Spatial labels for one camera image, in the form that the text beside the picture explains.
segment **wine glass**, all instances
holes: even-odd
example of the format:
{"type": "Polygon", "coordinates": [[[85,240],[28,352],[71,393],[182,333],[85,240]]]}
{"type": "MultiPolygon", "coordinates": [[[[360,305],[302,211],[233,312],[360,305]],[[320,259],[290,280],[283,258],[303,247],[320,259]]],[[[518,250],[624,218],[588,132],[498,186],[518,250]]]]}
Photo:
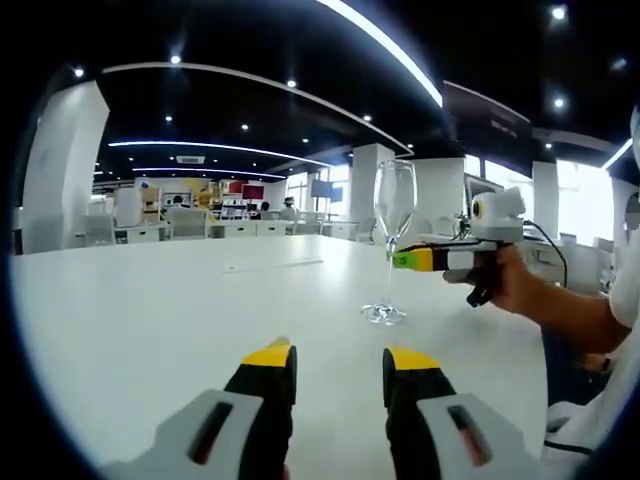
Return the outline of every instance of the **wine glass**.
{"type": "Polygon", "coordinates": [[[412,162],[386,160],[378,164],[373,191],[373,209],[377,225],[386,240],[387,279],[380,303],[365,305],[362,313],[373,323],[395,325],[406,313],[391,305],[391,272],[398,237],[405,234],[416,209],[416,170],[412,162]]]}

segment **glass stem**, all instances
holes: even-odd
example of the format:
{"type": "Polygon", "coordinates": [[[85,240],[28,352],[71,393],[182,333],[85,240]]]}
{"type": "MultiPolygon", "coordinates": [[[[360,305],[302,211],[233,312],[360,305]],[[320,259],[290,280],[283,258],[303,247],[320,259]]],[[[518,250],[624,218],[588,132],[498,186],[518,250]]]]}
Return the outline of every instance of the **glass stem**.
{"type": "Polygon", "coordinates": [[[387,284],[385,285],[382,303],[391,303],[391,272],[393,271],[393,254],[396,251],[396,237],[387,239],[387,284]]]}

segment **chair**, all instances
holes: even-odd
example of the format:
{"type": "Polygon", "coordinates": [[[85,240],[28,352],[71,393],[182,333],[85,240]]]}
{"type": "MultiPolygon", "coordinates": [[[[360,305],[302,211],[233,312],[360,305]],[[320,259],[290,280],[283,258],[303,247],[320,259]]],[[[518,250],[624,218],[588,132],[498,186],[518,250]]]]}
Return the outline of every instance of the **chair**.
{"type": "Polygon", "coordinates": [[[207,238],[207,210],[172,208],[169,211],[171,240],[207,238]]]}
{"type": "Polygon", "coordinates": [[[376,219],[374,217],[368,217],[362,220],[356,229],[356,242],[372,244],[373,228],[375,226],[376,219]]]}
{"type": "Polygon", "coordinates": [[[85,246],[98,247],[116,244],[116,234],[111,215],[86,215],[84,217],[84,225],[85,246]]]}

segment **glass base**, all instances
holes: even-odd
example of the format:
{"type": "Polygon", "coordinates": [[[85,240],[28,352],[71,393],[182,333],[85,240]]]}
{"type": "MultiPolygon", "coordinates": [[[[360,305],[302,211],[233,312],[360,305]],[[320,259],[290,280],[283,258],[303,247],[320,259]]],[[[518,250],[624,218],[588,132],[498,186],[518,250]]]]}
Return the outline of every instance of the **glass base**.
{"type": "Polygon", "coordinates": [[[405,312],[390,303],[365,305],[360,309],[360,313],[371,323],[382,323],[384,325],[396,325],[407,316],[405,312]]]}

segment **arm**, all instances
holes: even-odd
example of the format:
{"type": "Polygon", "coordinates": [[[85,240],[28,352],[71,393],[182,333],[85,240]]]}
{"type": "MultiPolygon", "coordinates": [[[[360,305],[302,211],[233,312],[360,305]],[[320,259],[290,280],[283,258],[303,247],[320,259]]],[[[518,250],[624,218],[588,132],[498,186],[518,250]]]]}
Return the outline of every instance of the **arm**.
{"type": "Polygon", "coordinates": [[[578,350],[611,352],[631,331],[614,318],[608,298],[577,295],[531,277],[529,298],[517,313],[557,330],[578,350]]]}

